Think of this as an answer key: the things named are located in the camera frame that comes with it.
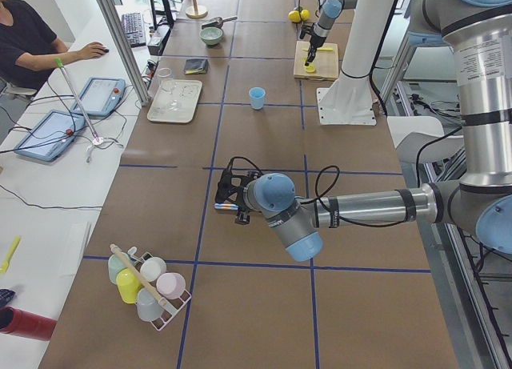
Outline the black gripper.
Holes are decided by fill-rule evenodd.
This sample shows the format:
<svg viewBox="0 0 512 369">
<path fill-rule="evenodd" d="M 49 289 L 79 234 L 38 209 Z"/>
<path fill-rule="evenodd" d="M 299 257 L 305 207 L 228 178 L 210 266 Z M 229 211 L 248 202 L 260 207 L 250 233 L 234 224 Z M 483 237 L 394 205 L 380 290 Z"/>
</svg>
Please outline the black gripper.
<svg viewBox="0 0 512 369">
<path fill-rule="evenodd" d="M 310 36 L 310 48 L 307 52 L 307 57 L 305 60 L 306 65 L 310 65 L 314 61 L 317 49 L 322 47 L 324 42 L 325 38 L 323 36 L 318 36 L 316 34 Z"/>
<path fill-rule="evenodd" d="M 238 205 L 238 210 L 234 222 L 238 225 L 249 225 L 250 212 L 253 211 L 253 209 L 245 202 L 243 193 L 238 193 L 235 204 Z"/>
</svg>

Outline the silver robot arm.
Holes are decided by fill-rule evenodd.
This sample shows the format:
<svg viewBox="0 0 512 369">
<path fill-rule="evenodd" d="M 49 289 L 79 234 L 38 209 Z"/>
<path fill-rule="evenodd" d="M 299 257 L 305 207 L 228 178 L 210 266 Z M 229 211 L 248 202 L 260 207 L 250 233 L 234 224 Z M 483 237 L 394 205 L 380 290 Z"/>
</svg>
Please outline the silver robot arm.
<svg viewBox="0 0 512 369">
<path fill-rule="evenodd" d="M 322 122 L 362 122 L 363 88 L 396 1 L 320 0 L 319 19 L 302 29 L 310 36 L 314 54 L 341 12 L 355 12 L 339 77 L 318 97 Z M 390 227 L 415 220 L 453 224 L 484 245 L 510 253 L 511 0 L 411 0 L 408 35 L 414 46 L 454 49 L 466 154 L 461 178 L 414 189 L 345 196 L 320 193 L 304 199 L 284 174 L 254 168 L 234 185 L 234 175 L 225 169 L 216 202 L 234 203 L 240 224 L 248 223 L 250 212 L 262 214 L 298 262 L 312 259 L 322 249 L 321 227 Z"/>
<path fill-rule="evenodd" d="M 358 0 L 320 0 L 320 15 L 316 22 L 311 25 L 304 25 L 299 35 L 303 39 L 307 34 L 310 36 L 310 46 L 307 52 L 305 65 L 309 66 L 315 59 L 317 49 L 325 43 L 329 32 L 345 9 L 352 10 L 356 7 Z"/>
</svg>

